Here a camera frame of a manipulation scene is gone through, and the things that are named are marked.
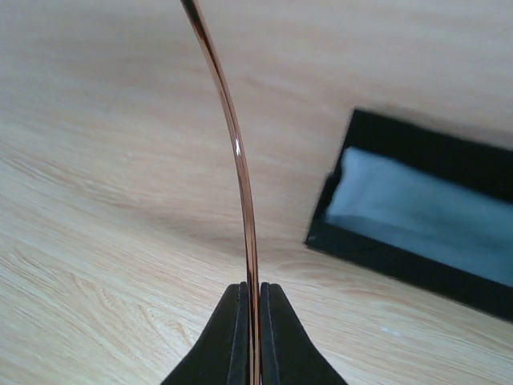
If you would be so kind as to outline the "black folding glasses case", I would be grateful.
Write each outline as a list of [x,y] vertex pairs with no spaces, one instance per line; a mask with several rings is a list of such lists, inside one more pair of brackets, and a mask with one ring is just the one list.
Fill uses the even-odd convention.
[[511,150],[436,132],[374,111],[355,109],[305,239],[305,244],[316,251],[511,320],[512,284],[493,282],[326,221],[325,211],[343,174],[341,159],[349,148],[390,158],[512,205]]

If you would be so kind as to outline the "brown translucent sunglasses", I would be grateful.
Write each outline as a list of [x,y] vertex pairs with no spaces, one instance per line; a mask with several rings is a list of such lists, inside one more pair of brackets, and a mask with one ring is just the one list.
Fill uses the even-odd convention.
[[253,385],[262,383],[261,370],[261,323],[259,315],[260,284],[257,259],[257,236],[252,201],[252,190],[245,157],[244,144],[240,132],[236,110],[232,101],[224,70],[216,52],[207,23],[195,1],[182,0],[181,4],[200,44],[216,86],[228,129],[233,159],[240,192],[240,206],[244,228],[245,264],[248,284],[248,342],[249,342],[249,382]]

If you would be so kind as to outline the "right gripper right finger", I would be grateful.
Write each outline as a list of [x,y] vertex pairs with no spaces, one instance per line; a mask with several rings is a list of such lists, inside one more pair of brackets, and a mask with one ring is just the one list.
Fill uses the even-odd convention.
[[278,284],[261,284],[261,377],[263,384],[344,384],[313,345]]

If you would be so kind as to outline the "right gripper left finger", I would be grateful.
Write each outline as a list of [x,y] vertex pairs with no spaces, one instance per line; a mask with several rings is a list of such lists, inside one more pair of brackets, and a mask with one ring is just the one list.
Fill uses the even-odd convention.
[[231,284],[164,385],[248,384],[248,286]]

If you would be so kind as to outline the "blue cleaning cloth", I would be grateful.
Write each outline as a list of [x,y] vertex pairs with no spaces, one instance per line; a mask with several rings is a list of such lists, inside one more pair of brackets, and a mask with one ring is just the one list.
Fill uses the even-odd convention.
[[512,205],[357,148],[325,211],[332,225],[512,284]]

